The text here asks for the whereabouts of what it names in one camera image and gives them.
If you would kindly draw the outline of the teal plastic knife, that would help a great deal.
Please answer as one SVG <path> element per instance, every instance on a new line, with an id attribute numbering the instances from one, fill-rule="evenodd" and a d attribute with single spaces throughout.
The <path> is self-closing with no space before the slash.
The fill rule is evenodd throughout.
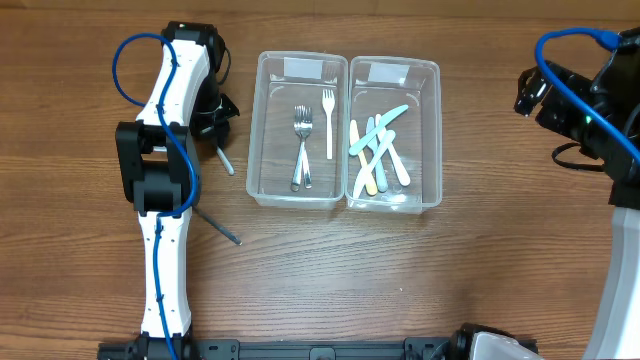
<path id="1" fill-rule="evenodd" d="M 356 156 L 360 151 L 362 151 L 365 146 L 375 138 L 389 123 L 391 123 L 394 119 L 405 113 L 409 109 L 407 104 L 397 106 L 385 114 L 383 114 L 380 118 L 378 124 L 371 130 L 369 133 L 366 133 L 363 137 L 361 137 L 357 142 L 350 146 L 348 152 L 350 156 Z"/>

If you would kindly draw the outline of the white plastic knife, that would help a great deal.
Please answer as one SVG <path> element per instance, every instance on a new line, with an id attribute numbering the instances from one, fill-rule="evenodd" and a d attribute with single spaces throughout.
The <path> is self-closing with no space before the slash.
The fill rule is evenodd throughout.
<path id="1" fill-rule="evenodd" d="M 381 120 L 381 114 L 376 114 L 375 115 L 375 125 L 376 126 L 379 125 L 380 120 Z M 379 140 L 382 140 L 382 138 L 384 138 L 384 136 L 386 135 L 386 132 L 387 132 L 386 128 L 382 129 L 379 132 L 379 134 L 378 134 Z M 411 182 L 410 176 L 409 176 L 409 174 L 408 174 L 408 172 L 407 172 L 407 170 L 406 170 L 406 168 L 405 168 L 400 156 L 398 155 L 393 143 L 391 143 L 389 145 L 388 152 L 389 152 L 389 155 L 390 155 L 393 167 L 394 167 L 394 171 L 396 173 L 396 176 L 398 178 L 398 181 L 399 181 L 400 185 L 402 185 L 403 187 L 409 186 L 410 182 Z"/>

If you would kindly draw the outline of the pale grey-blue plastic knife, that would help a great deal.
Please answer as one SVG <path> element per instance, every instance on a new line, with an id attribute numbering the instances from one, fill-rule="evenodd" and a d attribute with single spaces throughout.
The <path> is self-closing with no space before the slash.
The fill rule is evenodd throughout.
<path id="1" fill-rule="evenodd" d="M 370 133 L 375 127 L 375 121 L 373 117 L 369 117 L 366 125 L 366 133 Z M 368 147 L 373 154 L 376 154 L 378 151 L 378 142 L 377 138 L 374 137 L 369 143 Z M 385 175 L 385 171 L 383 168 L 383 163 L 381 160 L 375 165 L 375 179 L 378 191 L 384 193 L 388 189 L 388 182 Z"/>

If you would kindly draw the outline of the white plastic fork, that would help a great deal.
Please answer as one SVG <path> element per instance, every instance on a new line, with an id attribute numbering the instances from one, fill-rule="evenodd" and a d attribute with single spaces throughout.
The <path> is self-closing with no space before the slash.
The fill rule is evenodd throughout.
<path id="1" fill-rule="evenodd" d="M 322 92 L 322 107 L 326 115 L 326 159 L 333 159 L 332 114 L 335 108 L 335 95 L 331 89 Z"/>

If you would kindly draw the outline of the yellow plastic knife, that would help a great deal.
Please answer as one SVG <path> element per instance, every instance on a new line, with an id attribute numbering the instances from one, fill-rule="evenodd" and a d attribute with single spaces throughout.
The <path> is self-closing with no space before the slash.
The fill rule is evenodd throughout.
<path id="1" fill-rule="evenodd" d="M 350 144 L 354 145 L 359 139 L 359 131 L 358 131 L 358 126 L 357 126 L 357 122 L 352 119 L 350 121 Z M 359 162 L 362 168 L 365 168 L 368 165 L 368 162 L 366 160 L 366 157 L 364 155 L 364 151 L 361 150 L 358 154 L 357 154 L 358 158 L 359 158 Z M 377 184 L 376 181 L 372 175 L 372 173 L 369 173 L 365 176 L 366 182 L 365 182 L 365 188 L 366 188 L 366 192 L 368 195 L 370 196 L 374 196 L 378 193 L 378 188 L 377 188 Z"/>

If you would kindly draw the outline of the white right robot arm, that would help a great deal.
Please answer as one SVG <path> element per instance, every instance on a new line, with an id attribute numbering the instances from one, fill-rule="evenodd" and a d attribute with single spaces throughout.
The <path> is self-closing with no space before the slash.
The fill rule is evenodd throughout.
<path id="1" fill-rule="evenodd" d="M 552 39 L 582 35 L 609 51 L 597 75 L 586 78 L 544 57 Z M 521 73 L 516 113 L 533 115 L 543 128 L 568 138 L 555 149 L 576 147 L 592 164 L 571 169 L 599 172 L 612 181 L 612 248 L 609 270 L 586 359 L 639 356 L 639 31 L 574 27 L 542 35 L 536 65 Z"/>

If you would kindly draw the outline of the steel fork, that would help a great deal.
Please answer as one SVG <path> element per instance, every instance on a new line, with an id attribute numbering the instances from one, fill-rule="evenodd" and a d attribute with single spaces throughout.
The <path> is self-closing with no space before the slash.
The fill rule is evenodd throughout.
<path id="1" fill-rule="evenodd" d="M 309 165 L 307 151 L 303 154 L 303 173 L 304 175 L 307 176 L 306 178 L 307 183 L 302 182 L 301 186 L 304 186 L 305 188 L 309 189 L 312 187 L 312 181 L 311 181 L 311 172 L 310 172 L 310 165 Z"/>
<path id="2" fill-rule="evenodd" d="M 231 232 L 226 227 L 224 227 L 222 224 L 217 222 L 208 213 L 206 213 L 205 211 L 201 210 L 199 207 L 196 207 L 196 206 L 193 207 L 193 211 L 198 216 L 200 216 L 203 220 L 205 220 L 209 225 L 214 227 L 218 232 L 220 232 L 222 235 L 224 235 L 226 238 L 228 238 L 230 241 L 232 241 L 235 245 L 237 245 L 237 246 L 241 246 L 242 245 L 242 241 L 233 232 Z"/>
<path id="3" fill-rule="evenodd" d="M 306 152 L 305 142 L 312 131 L 312 108 L 305 105 L 296 105 L 294 107 L 294 131 L 299 137 L 300 145 L 294 174 L 291 182 L 291 190 L 297 192 L 302 182 L 307 183 L 307 176 L 303 173 L 303 154 Z"/>

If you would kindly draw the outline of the pale blue plastic fork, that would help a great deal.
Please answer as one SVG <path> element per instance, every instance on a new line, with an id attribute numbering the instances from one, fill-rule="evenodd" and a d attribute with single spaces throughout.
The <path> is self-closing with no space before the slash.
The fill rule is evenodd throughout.
<path id="1" fill-rule="evenodd" d="M 235 169 L 233 167 L 233 165 L 231 164 L 230 160 L 228 159 L 228 157 L 226 156 L 226 154 L 224 153 L 223 149 L 220 147 L 216 148 L 216 153 L 221 161 L 221 163 L 223 164 L 225 170 L 227 171 L 227 173 L 230 176 L 234 176 L 235 175 Z"/>

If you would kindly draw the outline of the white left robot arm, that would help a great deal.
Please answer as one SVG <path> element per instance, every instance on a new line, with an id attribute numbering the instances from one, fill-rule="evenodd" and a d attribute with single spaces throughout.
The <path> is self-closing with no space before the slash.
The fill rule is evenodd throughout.
<path id="1" fill-rule="evenodd" d="M 126 199 L 145 248 L 145 310 L 139 336 L 102 344 L 100 359 L 198 359 L 187 299 L 187 238 L 201 194 L 196 142 L 222 150 L 239 110 L 219 89 L 231 55 L 211 24 L 171 21 L 157 34 L 163 51 L 149 99 L 121 122 L 116 148 Z"/>

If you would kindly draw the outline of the light blue plastic knife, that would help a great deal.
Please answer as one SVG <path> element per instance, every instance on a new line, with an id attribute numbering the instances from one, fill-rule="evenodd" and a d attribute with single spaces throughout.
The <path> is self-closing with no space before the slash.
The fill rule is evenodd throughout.
<path id="1" fill-rule="evenodd" d="M 354 184 L 354 189 L 353 189 L 354 199 L 358 199 L 360 197 L 366 183 L 372 178 L 372 172 L 374 171 L 375 166 L 379 163 L 384 153 L 393 144 L 395 137 L 396 137 L 396 132 L 394 130 L 388 130 L 386 134 L 383 136 L 383 139 L 380 141 L 378 149 L 374 153 L 371 161 L 366 166 L 360 169 Z"/>

